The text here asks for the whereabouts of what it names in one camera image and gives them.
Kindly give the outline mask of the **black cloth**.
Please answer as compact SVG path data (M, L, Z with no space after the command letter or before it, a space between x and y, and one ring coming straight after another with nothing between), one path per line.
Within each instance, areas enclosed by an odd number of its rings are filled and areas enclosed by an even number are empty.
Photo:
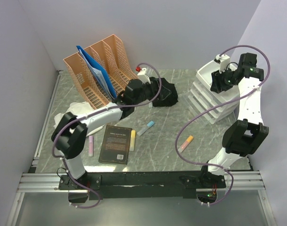
M151 91L153 98L159 90L159 78L150 77ZM171 107L178 102L178 93L173 83L161 78L161 90L159 95L152 102L153 107Z

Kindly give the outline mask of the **white plastic drawer unit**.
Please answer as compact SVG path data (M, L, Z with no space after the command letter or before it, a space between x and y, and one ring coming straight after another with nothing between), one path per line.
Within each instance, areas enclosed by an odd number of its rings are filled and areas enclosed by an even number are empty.
M210 61L201 67L195 75L190 90L183 95L182 100L193 114L193 117L196 117L209 108L239 97L239 89L237 86L219 94L210 90L212 84L211 73L219 69L220 65L215 61ZM224 117L233 113L238 104L238 102L233 102L229 105L218 107L199 117L196 122L202 126L209 123L215 124Z

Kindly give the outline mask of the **blue cap highlighter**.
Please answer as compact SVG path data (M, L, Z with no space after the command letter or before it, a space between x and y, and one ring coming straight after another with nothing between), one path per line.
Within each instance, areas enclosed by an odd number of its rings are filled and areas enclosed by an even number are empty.
M150 127L152 127L154 125L154 121L150 121L149 123L147 123L144 127L142 127L138 132L138 136L141 136L142 134L144 134Z

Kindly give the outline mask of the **yellow highlighter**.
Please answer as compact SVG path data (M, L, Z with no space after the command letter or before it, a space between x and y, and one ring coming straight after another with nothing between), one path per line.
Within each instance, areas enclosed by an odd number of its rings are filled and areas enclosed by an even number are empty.
M133 152L135 148L136 131L131 131L129 151Z

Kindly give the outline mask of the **blue document folder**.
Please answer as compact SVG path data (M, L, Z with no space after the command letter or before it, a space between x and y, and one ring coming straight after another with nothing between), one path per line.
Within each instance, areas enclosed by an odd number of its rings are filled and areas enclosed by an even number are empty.
M79 53L85 60L89 70L93 76L97 79L99 85L106 92L106 94L111 98L115 99L117 97L116 91L110 81L110 77L106 70L91 56L89 55L80 45L77 45Z

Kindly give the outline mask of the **orange cap pink highlighter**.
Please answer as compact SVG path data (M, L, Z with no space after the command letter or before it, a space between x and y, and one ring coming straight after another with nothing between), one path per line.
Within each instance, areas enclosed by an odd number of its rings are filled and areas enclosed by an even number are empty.
M191 141L194 139L193 136L189 136L183 143L182 145L178 148L178 152L182 153L185 148L191 143Z

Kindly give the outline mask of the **black book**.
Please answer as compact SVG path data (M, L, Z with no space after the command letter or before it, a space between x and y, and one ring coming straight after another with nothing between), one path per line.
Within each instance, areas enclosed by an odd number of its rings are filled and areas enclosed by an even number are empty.
M127 165L131 128L107 125L98 162Z

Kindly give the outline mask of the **purple highlighter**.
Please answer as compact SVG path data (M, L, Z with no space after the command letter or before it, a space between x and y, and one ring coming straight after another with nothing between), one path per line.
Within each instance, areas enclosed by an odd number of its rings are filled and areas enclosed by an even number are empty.
M93 135L90 135L88 137L88 142L89 142L88 155L89 155L89 157L93 157L94 156L94 137L93 137Z

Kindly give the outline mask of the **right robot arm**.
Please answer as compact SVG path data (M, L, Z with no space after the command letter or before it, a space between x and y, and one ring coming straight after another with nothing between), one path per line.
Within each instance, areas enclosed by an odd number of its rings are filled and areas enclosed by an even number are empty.
M199 182L210 187L224 175L235 161L254 154L269 134L261 116L261 82L264 70L257 67L257 55L240 55L237 68L231 68L230 57L217 55L216 58L199 69L202 78L211 78L210 91L220 95L239 90L235 99L239 103L237 120L226 130L222 148L217 155L202 167Z

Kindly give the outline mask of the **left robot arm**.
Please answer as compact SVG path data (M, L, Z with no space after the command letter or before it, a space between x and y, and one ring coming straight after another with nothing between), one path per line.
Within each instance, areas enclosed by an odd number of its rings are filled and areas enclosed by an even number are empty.
M161 79L150 83L132 79L106 106L84 116L72 113L64 115L52 135L52 155L63 161L74 188L89 188L88 173L81 159L87 134L102 125L122 120L133 113L136 107L152 102L159 96L161 86Z

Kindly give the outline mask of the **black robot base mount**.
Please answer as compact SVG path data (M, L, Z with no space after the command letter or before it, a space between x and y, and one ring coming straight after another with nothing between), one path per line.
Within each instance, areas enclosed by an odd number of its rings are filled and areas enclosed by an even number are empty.
M73 202L114 198L183 197L195 199L198 189L225 188L223 176L209 176L200 171L90 172L89 187L96 191L74 195L82 189L67 175L62 175L59 190L69 191Z

